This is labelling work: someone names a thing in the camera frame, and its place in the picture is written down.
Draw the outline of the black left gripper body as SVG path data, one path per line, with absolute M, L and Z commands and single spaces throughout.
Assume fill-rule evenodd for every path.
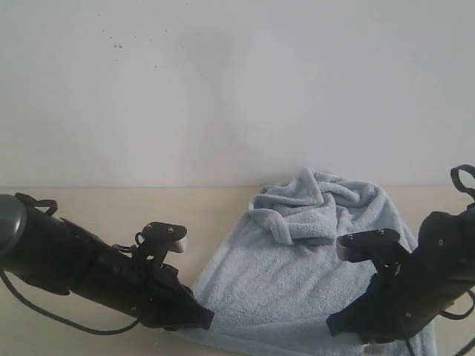
M 88 269 L 88 297 L 137 318 L 149 328 L 179 329 L 191 324 L 189 289 L 177 270 L 107 248 Z

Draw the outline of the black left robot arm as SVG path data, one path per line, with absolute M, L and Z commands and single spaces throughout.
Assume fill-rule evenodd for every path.
M 1 196 L 1 279 L 24 305 L 60 323 L 90 334 L 100 330 L 54 315 L 27 300 L 7 278 L 67 296 L 84 297 L 134 318 L 151 329 L 209 329 L 214 312 L 199 304 L 192 290 L 165 263 L 170 251 L 183 252 L 187 229 L 150 222 L 134 244 L 108 245 L 74 222 L 57 219 L 54 200 L 26 194 Z

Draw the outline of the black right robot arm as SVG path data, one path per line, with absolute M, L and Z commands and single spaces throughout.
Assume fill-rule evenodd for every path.
M 347 234 L 336 240 L 340 260 L 371 261 L 376 273 L 366 291 L 331 314 L 330 334 L 356 334 L 362 341 L 389 343 L 417 335 L 436 316 L 474 287 L 474 210 L 458 215 L 431 213 L 419 242 L 406 250 L 391 228 Z

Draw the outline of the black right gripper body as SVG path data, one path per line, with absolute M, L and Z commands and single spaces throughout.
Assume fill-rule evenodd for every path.
M 397 275 L 371 279 L 365 294 L 365 336 L 384 342 L 408 339 L 450 304 L 447 280 L 412 255 Z

